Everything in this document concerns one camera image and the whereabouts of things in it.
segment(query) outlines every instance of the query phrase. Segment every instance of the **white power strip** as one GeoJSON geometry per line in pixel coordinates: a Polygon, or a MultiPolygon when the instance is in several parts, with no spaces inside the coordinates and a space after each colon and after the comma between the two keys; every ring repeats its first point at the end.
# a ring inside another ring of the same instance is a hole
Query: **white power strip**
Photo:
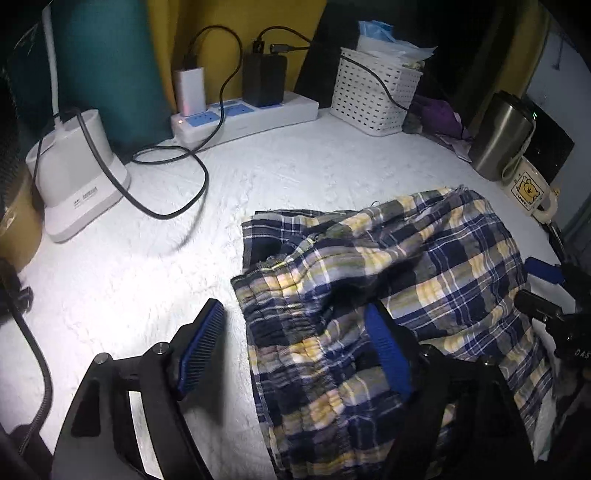
{"type": "MultiPolygon", "coordinates": [[[[318,116],[318,102],[293,92],[285,92],[279,105],[257,108],[242,99],[227,100],[223,105],[226,120],[204,148],[272,128],[309,122],[318,116]]],[[[194,148],[213,132],[219,119],[219,103],[216,103],[197,115],[184,117],[177,113],[170,117],[170,122],[180,144],[194,148]]]]}

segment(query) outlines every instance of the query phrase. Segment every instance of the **mug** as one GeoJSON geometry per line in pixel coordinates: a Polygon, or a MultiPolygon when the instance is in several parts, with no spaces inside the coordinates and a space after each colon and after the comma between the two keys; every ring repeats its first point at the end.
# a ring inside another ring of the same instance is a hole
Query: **mug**
{"type": "Polygon", "coordinates": [[[554,190],[525,157],[521,157],[515,173],[503,191],[526,215],[533,215],[539,223],[550,223],[558,210],[558,198],[554,190]],[[538,210],[540,203],[546,198],[550,200],[550,207],[547,210],[538,210]]]}

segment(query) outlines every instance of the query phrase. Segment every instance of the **plaid fabric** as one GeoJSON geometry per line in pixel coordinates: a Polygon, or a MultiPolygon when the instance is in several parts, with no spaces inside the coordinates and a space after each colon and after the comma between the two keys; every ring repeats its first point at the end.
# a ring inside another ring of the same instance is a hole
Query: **plaid fabric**
{"type": "MultiPolygon", "coordinates": [[[[533,434],[551,387],[541,342],[512,299],[526,286],[511,234],[460,187],[360,212],[258,212],[232,280],[256,411],[280,478],[375,478],[400,426],[363,324],[382,300],[400,325],[464,360],[498,359],[533,434]]],[[[445,443],[444,418],[440,443],[445,443]]]]}

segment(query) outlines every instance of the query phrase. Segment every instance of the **cable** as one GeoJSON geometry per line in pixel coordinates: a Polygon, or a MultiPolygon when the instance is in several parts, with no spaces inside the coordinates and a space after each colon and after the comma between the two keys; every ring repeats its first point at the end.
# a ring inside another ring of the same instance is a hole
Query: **cable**
{"type": "Polygon", "coordinates": [[[258,36],[256,37],[256,41],[262,41],[262,36],[265,33],[267,33],[269,30],[285,30],[286,32],[293,33],[297,37],[300,37],[303,41],[306,41],[310,44],[312,43],[312,41],[308,37],[302,35],[297,30],[294,30],[293,28],[290,28],[290,27],[285,27],[283,25],[272,25],[271,27],[265,28],[264,30],[261,31],[261,33],[258,34],[258,36]]]}
{"type": "MultiPolygon", "coordinates": [[[[293,28],[289,28],[289,27],[285,27],[283,25],[273,25],[272,27],[267,27],[264,30],[261,31],[261,33],[258,34],[255,42],[262,44],[262,36],[267,33],[269,30],[285,30],[288,31],[290,33],[293,33],[294,35],[300,37],[302,40],[308,42],[310,45],[308,47],[292,47],[290,45],[283,45],[283,44],[275,44],[272,47],[271,52],[272,53],[281,53],[281,52],[288,52],[288,51],[294,51],[294,50],[307,50],[308,48],[310,48],[310,46],[312,45],[312,43],[317,44],[315,42],[312,42],[312,40],[310,40],[309,38],[305,37],[304,35],[302,35],[300,32],[294,30],[293,28]]],[[[360,69],[365,70],[366,72],[368,72],[372,77],[374,77],[378,83],[382,86],[382,88],[384,89],[384,92],[386,92],[386,95],[388,97],[388,99],[398,108],[401,108],[402,110],[408,112],[408,108],[405,106],[400,105],[400,103],[398,103],[396,100],[394,100],[394,98],[392,97],[392,95],[390,94],[390,91],[388,90],[388,87],[386,87],[386,84],[382,81],[382,79],[371,69],[367,68],[365,65],[360,64],[358,61],[355,61],[353,59],[350,59],[349,57],[346,57],[345,55],[343,55],[342,53],[340,54],[340,58],[344,59],[354,65],[357,65],[360,69]]]]}
{"type": "Polygon", "coordinates": [[[35,337],[33,337],[33,334],[25,322],[25,319],[22,317],[21,312],[18,310],[12,297],[8,293],[2,278],[0,278],[0,296],[4,302],[6,302],[10,314],[13,316],[14,321],[18,325],[23,337],[25,337],[25,340],[33,351],[33,355],[35,355],[35,359],[39,364],[39,368],[41,369],[41,374],[43,376],[43,399],[41,400],[41,405],[39,406],[39,410],[37,410],[37,413],[29,425],[27,433],[25,434],[21,445],[18,448],[18,454],[22,456],[25,453],[25,450],[27,450],[27,446],[29,445],[29,442],[33,436],[39,433],[41,427],[47,419],[47,415],[49,414],[51,403],[53,401],[53,385],[51,383],[51,374],[49,372],[49,367],[47,366],[45,357],[43,357],[43,353],[41,352],[35,337]]]}
{"type": "MultiPolygon", "coordinates": [[[[105,176],[109,179],[109,181],[113,184],[113,186],[117,190],[119,190],[121,195],[123,195],[123,197],[125,197],[127,200],[129,200],[129,202],[134,207],[136,207],[139,211],[141,211],[142,213],[144,213],[152,218],[155,218],[156,220],[170,220],[170,219],[175,218],[175,217],[181,215],[182,213],[186,212],[205,194],[205,192],[209,186],[209,172],[208,172],[205,164],[197,156],[197,152],[199,150],[201,150],[207,144],[207,142],[209,142],[214,137],[214,135],[218,132],[218,130],[220,130],[220,128],[222,127],[222,125],[226,119],[226,114],[225,114],[225,110],[224,110],[224,106],[223,106],[223,93],[226,88],[226,85],[228,85],[230,80],[232,80],[234,78],[234,76],[238,73],[238,71],[240,71],[240,68],[242,67],[242,56],[243,56],[242,42],[241,42],[240,38],[238,37],[237,33],[234,32],[234,30],[232,30],[228,27],[225,27],[224,25],[209,25],[207,27],[202,28],[191,39],[191,42],[189,42],[189,47],[187,49],[186,55],[188,55],[192,51],[197,38],[202,33],[204,33],[207,30],[212,30],[214,28],[218,28],[218,29],[230,32],[234,36],[234,38],[236,39],[236,42],[238,43],[238,49],[239,49],[238,64],[237,64],[236,68],[234,69],[234,71],[230,74],[230,76],[222,83],[222,86],[220,88],[220,92],[219,92],[220,120],[218,121],[216,128],[203,141],[201,141],[201,143],[198,146],[196,146],[193,149],[188,149],[188,148],[182,147],[180,145],[178,145],[178,146],[177,145],[171,145],[171,146],[150,145],[148,147],[144,147],[144,148],[134,152],[132,155],[132,160],[131,160],[132,162],[140,164],[140,165],[164,165],[167,163],[172,163],[172,162],[175,162],[178,160],[182,160],[187,157],[193,157],[195,160],[197,160],[197,162],[199,163],[199,166],[203,169],[203,173],[205,175],[205,178],[203,180],[203,185],[202,185],[201,189],[199,190],[199,192],[197,192],[197,194],[191,200],[189,200],[183,207],[179,208],[178,210],[175,210],[174,212],[171,212],[171,213],[157,213],[153,210],[150,210],[145,205],[143,205],[139,200],[137,200],[135,197],[133,197],[133,195],[130,194],[127,191],[127,189],[124,188],[124,186],[119,183],[117,178],[115,178],[115,176],[109,170],[109,167],[107,167],[107,165],[105,164],[105,162],[101,158],[100,152],[98,151],[98,149],[95,146],[94,141],[92,140],[92,137],[90,135],[90,132],[88,131],[88,128],[86,126],[84,118],[82,117],[82,113],[81,113],[80,109],[79,108],[70,108],[70,109],[66,109],[64,111],[64,113],[73,113],[76,116],[76,118],[78,119],[78,122],[80,124],[80,128],[82,130],[82,134],[84,135],[84,138],[86,139],[86,143],[88,143],[88,147],[90,148],[90,151],[92,152],[100,169],[103,171],[105,176]],[[139,155],[142,155],[142,154],[150,152],[150,151],[156,151],[156,150],[177,150],[177,151],[180,150],[184,153],[182,155],[177,156],[177,157],[167,158],[165,160],[158,160],[158,161],[141,161],[141,160],[137,159],[137,157],[139,155]]],[[[37,148],[37,159],[35,161],[35,168],[33,171],[33,184],[35,183],[35,180],[37,178],[38,165],[39,165],[39,161],[41,158],[42,143],[43,143],[43,133],[42,133],[41,139],[39,140],[39,146],[37,148]]]]}
{"type": "Polygon", "coordinates": [[[163,146],[163,145],[149,145],[147,147],[140,148],[139,150],[136,150],[136,152],[134,152],[131,155],[131,161],[133,163],[137,163],[140,165],[165,165],[167,163],[172,163],[172,162],[176,162],[178,160],[182,160],[182,159],[187,158],[192,155],[194,156],[194,154],[197,153],[199,150],[201,150],[207,144],[207,142],[209,142],[215,136],[215,134],[218,132],[218,130],[220,130],[220,128],[222,127],[222,124],[224,123],[224,120],[226,119],[226,112],[225,112],[224,105],[223,105],[224,90],[226,89],[226,85],[230,82],[230,80],[232,80],[235,77],[235,75],[240,71],[240,68],[242,68],[242,57],[244,54],[244,49],[242,48],[242,41],[240,40],[240,37],[238,37],[238,34],[236,32],[234,32],[234,30],[226,27],[225,25],[217,25],[217,24],[216,25],[208,25],[207,27],[204,27],[201,30],[199,30],[193,36],[191,41],[189,42],[189,45],[187,47],[187,52],[184,55],[183,63],[188,62],[187,59],[188,59],[189,55],[191,55],[191,52],[193,51],[193,47],[195,45],[195,42],[201,36],[201,34],[203,34],[204,32],[206,32],[208,30],[214,30],[214,29],[225,30],[228,33],[232,34],[234,36],[234,38],[236,39],[236,42],[238,43],[238,50],[239,50],[238,64],[236,65],[236,68],[230,74],[230,76],[222,83],[222,87],[220,88],[220,93],[219,93],[220,120],[218,121],[216,128],[198,146],[196,146],[192,150],[184,148],[185,153],[182,155],[179,155],[179,156],[173,157],[173,158],[167,158],[166,160],[158,160],[158,161],[138,160],[138,156],[143,155],[148,152],[151,152],[151,151],[155,151],[155,150],[182,150],[182,148],[176,147],[176,146],[168,147],[168,146],[163,146]]]}
{"type": "Polygon", "coordinates": [[[374,77],[378,83],[382,86],[382,88],[384,89],[384,92],[386,92],[386,95],[388,97],[388,99],[398,108],[401,108],[402,110],[408,112],[408,108],[405,106],[400,105],[400,103],[398,103],[396,100],[394,100],[394,98],[392,98],[392,95],[390,94],[390,91],[388,90],[388,87],[386,87],[386,84],[382,81],[382,79],[380,77],[378,77],[378,74],[373,72],[371,69],[367,68],[365,65],[360,64],[358,61],[354,61],[353,59],[350,59],[349,57],[345,57],[344,55],[341,54],[340,56],[342,59],[345,59],[349,62],[351,62],[353,65],[357,65],[360,69],[365,70],[366,72],[368,72],[372,77],[374,77]]]}
{"type": "Polygon", "coordinates": [[[47,132],[49,127],[52,127],[54,125],[55,119],[59,118],[59,116],[59,112],[56,113],[52,117],[52,119],[49,122],[47,122],[47,124],[41,129],[41,139],[39,140],[39,145],[37,147],[37,158],[35,159],[35,167],[33,168],[33,185],[35,185],[35,181],[37,179],[37,172],[39,171],[39,159],[41,158],[41,147],[43,146],[43,139],[49,133],[47,132]]]}

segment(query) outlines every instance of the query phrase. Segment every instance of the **blue outlet cover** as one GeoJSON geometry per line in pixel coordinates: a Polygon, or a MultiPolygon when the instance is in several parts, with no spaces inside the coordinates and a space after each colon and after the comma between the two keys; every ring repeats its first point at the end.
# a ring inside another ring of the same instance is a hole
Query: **blue outlet cover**
{"type": "Polygon", "coordinates": [[[214,112],[198,113],[197,115],[188,116],[185,119],[191,127],[200,127],[201,125],[217,122],[218,120],[220,120],[220,117],[214,112]]]}
{"type": "Polygon", "coordinates": [[[225,108],[224,110],[225,110],[227,116],[236,116],[236,115],[242,115],[243,113],[254,112],[254,110],[252,108],[248,108],[246,105],[244,105],[242,103],[225,108]]]}

